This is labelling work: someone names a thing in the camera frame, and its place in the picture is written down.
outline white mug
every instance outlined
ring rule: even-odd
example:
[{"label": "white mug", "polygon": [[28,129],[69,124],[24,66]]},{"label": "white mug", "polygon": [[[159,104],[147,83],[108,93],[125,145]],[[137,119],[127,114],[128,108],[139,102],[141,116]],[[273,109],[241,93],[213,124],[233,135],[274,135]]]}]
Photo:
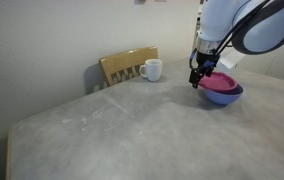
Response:
[{"label": "white mug", "polygon": [[140,74],[143,77],[148,78],[149,81],[157,81],[160,79],[162,72],[162,61],[160,59],[148,59],[145,64],[140,67]]}]

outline wall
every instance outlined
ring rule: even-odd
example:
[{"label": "wall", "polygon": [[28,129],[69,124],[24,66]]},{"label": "wall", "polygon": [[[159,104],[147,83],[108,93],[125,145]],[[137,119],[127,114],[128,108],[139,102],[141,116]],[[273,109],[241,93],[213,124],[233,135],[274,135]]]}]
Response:
[{"label": "wall", "polygon": [[267,54],[247,55],[239,62],[236,69],[284,79],[284,45]]},{"label": "wall", "polygon": [[9,126],[103,88],[97,61],[155,45],[189,56],[198,1],[0,0],[0,179]]}]

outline gray table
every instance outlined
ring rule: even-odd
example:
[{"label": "gray table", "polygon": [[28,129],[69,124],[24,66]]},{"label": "gray table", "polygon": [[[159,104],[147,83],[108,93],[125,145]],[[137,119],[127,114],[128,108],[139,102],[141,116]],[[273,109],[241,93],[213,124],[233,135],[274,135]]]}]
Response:
[{"label": "gray table", "polygon": [[187,61],[12,127],[12,180],[284,180],[284,81],[243,72],[229,106],[188,83]]}]

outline wooden chair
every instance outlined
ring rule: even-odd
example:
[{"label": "wooden chair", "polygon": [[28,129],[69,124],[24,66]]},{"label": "wooden chair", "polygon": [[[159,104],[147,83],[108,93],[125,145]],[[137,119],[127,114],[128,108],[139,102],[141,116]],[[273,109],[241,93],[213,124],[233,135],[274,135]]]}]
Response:
[{"label": "wooden chair", "polygon": [[148,59],[157,59],[155,46],[134,49],[103,57],[99,60],[108,86],[140,75],[139,68]]}]

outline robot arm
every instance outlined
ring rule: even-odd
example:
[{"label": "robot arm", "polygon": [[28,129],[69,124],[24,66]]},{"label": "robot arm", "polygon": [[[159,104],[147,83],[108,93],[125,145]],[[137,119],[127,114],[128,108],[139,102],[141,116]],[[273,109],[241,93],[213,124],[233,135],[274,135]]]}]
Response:
[{"label": "robot arm", "polygon": [[[263,54],[284,44],[284,0],[205,0],[190,82],[210,76],[229,42],[244,54]],[[196,55],[197,68],[192,59]]]}]

